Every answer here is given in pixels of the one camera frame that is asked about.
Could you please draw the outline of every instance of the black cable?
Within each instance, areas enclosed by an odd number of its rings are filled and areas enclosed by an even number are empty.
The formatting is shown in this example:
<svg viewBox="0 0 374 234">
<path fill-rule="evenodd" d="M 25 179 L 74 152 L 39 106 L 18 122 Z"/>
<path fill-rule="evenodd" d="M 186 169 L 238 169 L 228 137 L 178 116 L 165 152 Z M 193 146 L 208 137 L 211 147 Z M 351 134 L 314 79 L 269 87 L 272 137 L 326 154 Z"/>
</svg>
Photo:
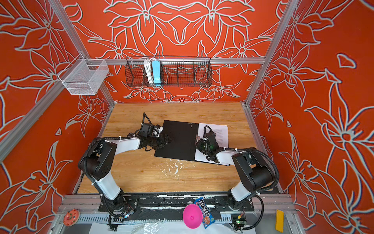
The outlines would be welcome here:
<svg viewBox="0 0 374 234">
<path fill-rule="evenodd" d="M 123 140 L 123 139 L 131 139 L 133 138 L 134 136 L 127 136 L 127 137 L 103 137 L 103 138 L 99 138 L 99 139 L 95 139 L 91 142 L 91 144 L 88 146 L 86 152 L 84 153 L 83 155 L 83 172 L 84 174 L 87 176 L 87 178 L 92 182 L 92 184 L 95 186 L 95 188 L 97 189 L 97 191 L 99 192 L 100 194 L 100 199 L 102 201 L 102 203 L 104 204 L 105 208 L 107 209 L 109 215 L 113 216 L 113 217 L 121 217 L 124 213 L 125 213 L 125 204 L 123 203 L 120 203 L 120 204 L 117 204 L 115 207 L 114 207 L 114 210 L 117 206 L 121 205 L 123 206 L 123 212 L 116 215 L 114 214 L 108 207 L 108 204 L 107 204 L 107 201 L 105 199 L 105 195 L 103 193 L 103 191 L 101 190 L 101 188 L 96 184 L 96 180 L 89 174 L 88 172 L 88 168 L 87 168 L 87 158 L 88 158 L 88 154 L 89 152 L 91 151 L 92 147 L 94 145 L 96 145 L 97 143 L 101 144 L 101 142 L 105 141 L 105 140 Z"/>
<path fill-rule="evenodd" d="M 154 127 L 153 131 L 152 131 L 152 135 L 153 135 L 153 136 L 158 136 L 158 134 L 159 134 L 159 130 L 158 130 L 156 127 Z"/>
<path fill-rule="evenodd" d="M 205 125 L 204 126 L 204 134 L 206 135 L 206 128 L 209 128 L 209 130 L 212 132 L 213 130 L 208 126 L 208 125 Z"/>
<path fill-rule="evenodd" d="M 112 215 L 109 214 L 109 219 L 108 219 L 109 227 L 110 227 L 110 229 L 112 229 L 113 231 L 117 231 L 118 225 L 114 226 L 114 225 L 112 224 L 112 220 L 111 220 L 111 219 L 112 219 Z"/>
<path fill-rule="evenodd" d="M 149 122 L 150 124 L 152 124 L 151 121 L 149 120 L 148 116 L 145 114 L 145 112 L 143 112 L 143 121 L 141 122 L 141 124 L 144 124 L 144 117 L 146 117 L 147 120 L 148 120 L 148 122 Z"/>
<path fill-rule="evenodd" d="M 206 140 L 205 141 L 205 155 L 208 155 L 208 144 L 209 144 L 209 140 Z"/>
<path fill-rule="evenodd" d="M 262 216 L 264 215 L 264 202 L 262 201 L 262 199 L 261 199 L 261 197 L 260 196 L 258 196 L 258 195 L 254 195 L 254 197 L 257 197 L 259 200 L 260 200 L 260 202 L 261 202 L 261 213 L 260 213 L 260 216 L 258 217 L 258 219 L 257 219 L 257 221 L 253 224 L 253 225 L 251 225 L 251 226 L 249 226 L 249 227 L 243 227 L 243 229 L 242 229 L 242 227 L 241 226 L 238 226 L 238 225 L 236 225 L 236 224 L 234 224 L 234 229 L 235 230 L 243 230 L 243 231 L 245 231 L 245 230 L 250 230 L 250 229 L 253 229 L 253 228 L 255 228 L 259 223 L 260 223 L 260 221 L 261 221 L 261 219 L 262 219 Z"/>
</svg>

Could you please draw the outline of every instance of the white wire basket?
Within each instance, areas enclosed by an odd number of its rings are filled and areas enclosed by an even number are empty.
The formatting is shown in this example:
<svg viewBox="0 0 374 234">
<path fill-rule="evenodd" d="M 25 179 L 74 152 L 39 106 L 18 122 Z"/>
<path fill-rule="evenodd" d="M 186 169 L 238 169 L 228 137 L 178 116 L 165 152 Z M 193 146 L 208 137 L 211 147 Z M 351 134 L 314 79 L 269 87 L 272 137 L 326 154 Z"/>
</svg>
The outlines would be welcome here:
<svg viewBox="0 0 374 234">
<path fill-rule="evenodd" d="M 73 95 L 95 95 L 109 72 L 107 62 L 103 60 L 96 70 L 91 70 L 85 60 L 77 60 L 77 65 L 62 81 Z"/>
</svg>

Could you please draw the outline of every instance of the wire basket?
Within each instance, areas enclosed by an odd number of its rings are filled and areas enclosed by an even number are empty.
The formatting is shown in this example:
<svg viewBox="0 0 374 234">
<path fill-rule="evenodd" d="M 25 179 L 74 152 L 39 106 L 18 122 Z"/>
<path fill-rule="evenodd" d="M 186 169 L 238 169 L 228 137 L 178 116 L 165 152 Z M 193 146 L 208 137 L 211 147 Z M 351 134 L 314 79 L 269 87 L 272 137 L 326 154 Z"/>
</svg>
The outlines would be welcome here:
<svg viewBox="0 0 374 234">
<path fill-rule="evenodd" d="M 160 61 L 161 83 L 148 82 L 144 59 L 155 58 Z M 126 84 L 130 87 L 195 87 L 212 85 L 212 66 L 210 58 L 181 56 L 136 56 L 127 57 Z"/>
<path fill-rule="evenodd" d="M 62 83 L 70 94 L 95 95 L 109 72 L 105 60 L 99 66 L 88 66 L 85 60 L 77 60 L 72 71 L 62 79 Z"/>
</svg>

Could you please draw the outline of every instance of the donut toy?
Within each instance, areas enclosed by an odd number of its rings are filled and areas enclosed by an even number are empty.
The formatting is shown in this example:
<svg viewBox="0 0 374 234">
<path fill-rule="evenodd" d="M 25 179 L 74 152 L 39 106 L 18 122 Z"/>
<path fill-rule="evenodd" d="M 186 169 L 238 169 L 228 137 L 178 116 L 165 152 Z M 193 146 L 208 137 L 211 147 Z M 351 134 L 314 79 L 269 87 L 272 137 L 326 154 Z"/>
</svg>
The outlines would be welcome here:
<svg viewBox="0 0 374 234">
<path fill-rule="evenodd" d="M 67 212 L 64 216 L 64 224 L 66 226 L 71 226 L 77 223 L 77 220 L 79 219 L 79 210 L 72 209 L 71 211 Z"/>
</svg>

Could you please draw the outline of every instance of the orange wall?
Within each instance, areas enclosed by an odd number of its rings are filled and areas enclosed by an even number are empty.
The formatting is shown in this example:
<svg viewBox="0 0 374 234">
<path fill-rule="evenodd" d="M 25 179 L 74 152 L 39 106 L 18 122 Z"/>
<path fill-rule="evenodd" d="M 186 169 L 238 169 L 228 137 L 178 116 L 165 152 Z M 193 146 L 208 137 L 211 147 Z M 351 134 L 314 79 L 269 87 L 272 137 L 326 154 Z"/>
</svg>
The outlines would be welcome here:
<svg viewBox="0 0 374 234">
<path fill-rule="evenodd" d="M 109 112 L 96 96 L 64 89 L 1 163 L 0 233 L 47 233 L 79 178 L 78 161 Z"/>
<path fill-rule="evenodd" d="M 46 2 L 0 3 L 0 141 L 78 55 Z"/>
<path fill-rule="evenodd" d="M 0 140 L 78 54 L 47 1 L 1 1 Z M 47 233 L 80 175 L 87 145 L 109 112 L 99 91 L 54 100 L 0 164 L 0 233 Z"/>
<path fill-rule="evenodd" d="M 280 0 L 61 0 L 92 58 L 264 56 L 286 6 Z M 211 88 L 130 88 L 123 66 L 105 84 L 118 102 L 243 101 L 259 64 L 214 66 Z"/>
<path fill-rule="evenodd" d="M 374 5 L 302 0 L 251 112 L 307 233 L 374 230 Z"/>
</svg>

